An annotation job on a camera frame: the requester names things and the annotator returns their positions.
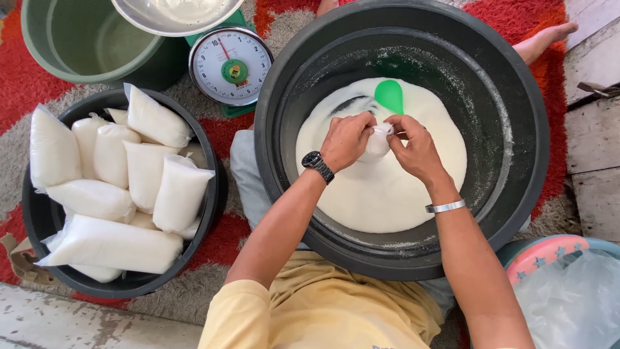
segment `hand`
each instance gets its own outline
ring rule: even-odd
[[[394,134],[387,136],[387,142],[405,171],[418,177],[427,188],[437,181],[450,179],[433,138],[419,122],[408,115],[393,115],[385,122],[394,126]],[[401,140],[408,140],[406,147]]]
[[[334,117],[321,146],[323,162],[336,173],[351,166],[366,149],[368,137],[373,133],[371,126],[377,120],[369,112],[362,112],[346,118]]]

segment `scale needle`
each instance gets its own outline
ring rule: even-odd
[[[222,46],[222,50],[224,50],[224,54],[226,55],[226,59],[227,60],[231,59],[230,57],[228,57],[228,52],[226,52],[226,49],[224,48],[224,44],[222,43],[222,40],[219,39],[219,37],[218,37],[218,41],[219,41],[219,45]]]

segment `person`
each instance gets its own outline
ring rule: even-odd
[[[323,0],[317,15],[335,6],[336,0]],[[529,64],[576,29],[571,23],[551,27],[514,48]],[[411,116],[385,122],[395,128],[390,149],[426,186],[433,206],[459,202],[430,133]],[[335,176],[364,152],[373,125],[369,112],[332,119],[319,153]],[[428,348],[454,297],[476,349],[534,349],[512,286],[467,207],[435,214],[445,278],[379,280],[345,270],[301,243],[327,186],[319,171],[306,168],[271,205],[254,155],[253,126],[235,135],[231,171],[252,233],[211,301],[199,349]]]

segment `black plastic basin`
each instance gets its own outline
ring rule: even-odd
[[[401,78],[441,99],[467,147],[461,195],[499,249],[527,219],[545,179],[543,99],[506,40],[436,1],[355,1],[314,20],[286,45],[265,80],[255,118],[256,156],[271,200],[298,177],[297,134],[314,106],[338,88],[378,76]],[[303,241],[328,260],[376,278],[443,276],[434,219],[371,234],[317,209]]]
[[[127,271],[125,279],[118,278],[112,282],[102,284],[88,276],[78,272],[70,266],[52,266],[48,269],[52,275],[65,283],[67,286],[80,291],[89,296],[102,298],[131,298],[153,292],[170,279],[172,279],[190,261],[203,238],[221,214],[221,201],[219,195],[226,197],[226,187],[221,188],[226,183],[225,171],[218,165],[215,151],[202,129],[196,117],[189,113],[184,107],[172,98],[159,92],[142,89],[161,105],[174,111],[191,126],[195,137],[193,142],[200,142],[202,150],[205,152],[208,170],[216,171],[215,177],[209,181],[206,189],[206,202],[202,212],[202,221],[198,227],[198,232],[192,241],[185,241],[183,253],[172,267],[164,274],[139,273],[137,271]],[[112,121],[105,112],[104,108],[127,109],[128,102],[123,89],[113,89],[97,93],[91,97],[74,104],[58,117],[68,127],[71,127],[77,120],[89,117],[90,112],[96,112],[101,117]],[[39,258],[50,254],[47,247],[40,243],[41,240],[56,234],[64,225],[64,210],[61,205],[51,200],[46,194],[37,194],[30,181],[30,165],[24,176],[24,187],[22,190],[22,210],[24,225],[28,238],[32,243],[32,248]]]

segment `bracelet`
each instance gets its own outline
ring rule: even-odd
[[[461,207],[464,207],[464,206],[465,206],[465,200],[461,200],[461,201],[452,202],[450,204],[439,205],[439,206],[433,206],[433,204],[430,204],[430,205],[425,206],[425,208],[428,213],[438,213],[438,212],[445,212],[445,211],[452,211],[452,210],[460,209]]]

